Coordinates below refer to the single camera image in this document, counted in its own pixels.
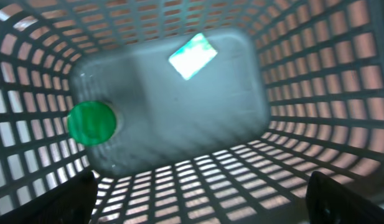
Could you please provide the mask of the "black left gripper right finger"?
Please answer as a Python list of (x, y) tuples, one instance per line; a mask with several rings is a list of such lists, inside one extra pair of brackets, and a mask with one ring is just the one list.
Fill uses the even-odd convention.
[(384, 209), (319, 171), (309, 179), (306, 206), (311, 224), (384, 224)]

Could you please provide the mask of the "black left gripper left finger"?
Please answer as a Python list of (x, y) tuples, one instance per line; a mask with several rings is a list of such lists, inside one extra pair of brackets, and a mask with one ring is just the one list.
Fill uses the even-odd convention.
[(89, 224), (98, 183), (93, 172), (76, 176), (0, 216), (2, 224)]

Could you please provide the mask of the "teal tissue pack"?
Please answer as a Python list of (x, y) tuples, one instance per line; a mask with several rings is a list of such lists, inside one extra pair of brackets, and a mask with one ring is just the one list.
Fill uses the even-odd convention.
[(194, 35), (168, 59), (184, 80), (190, 80), (216, 55), (216, 50), (203, 33)]

